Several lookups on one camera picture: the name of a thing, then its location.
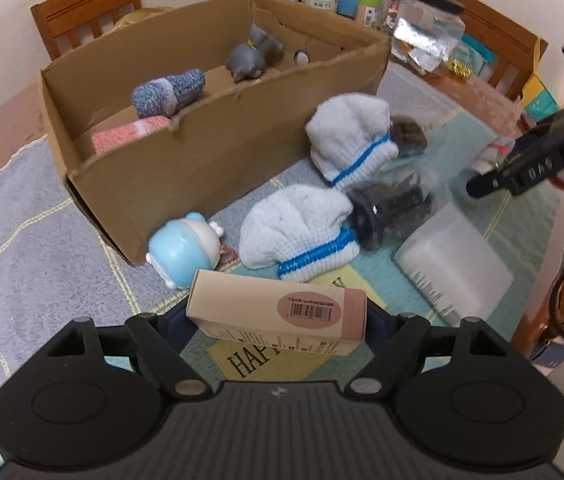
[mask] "brown fuzzy object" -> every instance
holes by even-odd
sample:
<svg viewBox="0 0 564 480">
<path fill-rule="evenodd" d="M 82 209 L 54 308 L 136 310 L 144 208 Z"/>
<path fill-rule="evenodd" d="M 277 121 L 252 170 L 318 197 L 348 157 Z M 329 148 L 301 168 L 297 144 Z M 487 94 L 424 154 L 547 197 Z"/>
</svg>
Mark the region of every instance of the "brown fuzzy object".
<svg viewBox="0 0 564 480">
<path fill-rule="evenodd" d="M 391 140 L 397 144 L 399 156 L 422 153 L 428 146 L 424 129 L 415 119 L 402 115 L 391 118 Z"/>
</svg>

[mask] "light blue toy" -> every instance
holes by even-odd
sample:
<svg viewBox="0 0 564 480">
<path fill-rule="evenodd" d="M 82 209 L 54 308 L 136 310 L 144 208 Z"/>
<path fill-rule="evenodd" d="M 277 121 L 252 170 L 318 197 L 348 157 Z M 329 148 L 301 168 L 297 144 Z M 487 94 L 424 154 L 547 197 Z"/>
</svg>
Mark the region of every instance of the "light blue toy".
<svg viewBox="0 0 564 480">
<path fill-rule="evenodd" d="M 189 288 L 199 269 L 213 270 L 220 261 L 223 229 L 200 213 L 170 220 L 149 240 L 146 261 L 168 288 Z"/>
</svg>

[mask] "blue container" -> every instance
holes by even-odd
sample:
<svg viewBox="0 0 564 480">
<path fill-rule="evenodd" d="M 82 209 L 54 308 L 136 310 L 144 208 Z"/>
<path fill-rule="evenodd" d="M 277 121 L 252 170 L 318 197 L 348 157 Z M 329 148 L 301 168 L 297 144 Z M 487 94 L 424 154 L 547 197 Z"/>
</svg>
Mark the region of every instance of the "blue container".
<svg viewBox="0 0 564 480">
<path fill-rule="evenodd" d="M 355 19 L 357 12 L 357 0 L 339 0 L 337 3 L 337 10 L 335 11 L 347 18 Z"/>
</svg>

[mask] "barcode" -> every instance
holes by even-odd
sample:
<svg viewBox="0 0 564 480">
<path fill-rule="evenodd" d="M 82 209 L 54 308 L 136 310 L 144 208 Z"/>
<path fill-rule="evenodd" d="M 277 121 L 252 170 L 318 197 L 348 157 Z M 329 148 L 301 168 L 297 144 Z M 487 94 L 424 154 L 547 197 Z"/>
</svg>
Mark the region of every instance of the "barcode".
<svg viewBox="0 0 564 480">
<path fill-rule="evenodd" d="M 333 309 L 327 306 L 318 306 L 313 304 L 291 303 L 291 316 L 303 317 L 305 319 L 323 319 L 331 320 Z"/>
</svg>

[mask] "white knitted hat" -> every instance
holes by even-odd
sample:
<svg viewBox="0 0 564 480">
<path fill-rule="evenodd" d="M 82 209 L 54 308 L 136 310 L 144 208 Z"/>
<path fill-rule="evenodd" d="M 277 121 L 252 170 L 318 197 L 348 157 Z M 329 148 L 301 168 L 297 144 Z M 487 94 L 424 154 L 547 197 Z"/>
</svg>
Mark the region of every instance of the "white knitted hat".
<svg viewBox="0 0 564 480">
<path fill-rule="evenodd" d="M 369 178 L 398 155 L 390 126 L 384 99 L 366 94 L 332 97 L 306 124 L 311 158 L 331 187 L 342 189 Z"/>
<path fill-rule="evenodd" d="M 239 257 L 249 269 L 279 263 L 282 280 L 306 282 L 350 262 L 360 248 L 342 223 L 353 211 L 344 193 L 296 184 L 253 206 L 241 227 Z"/>
</svg>

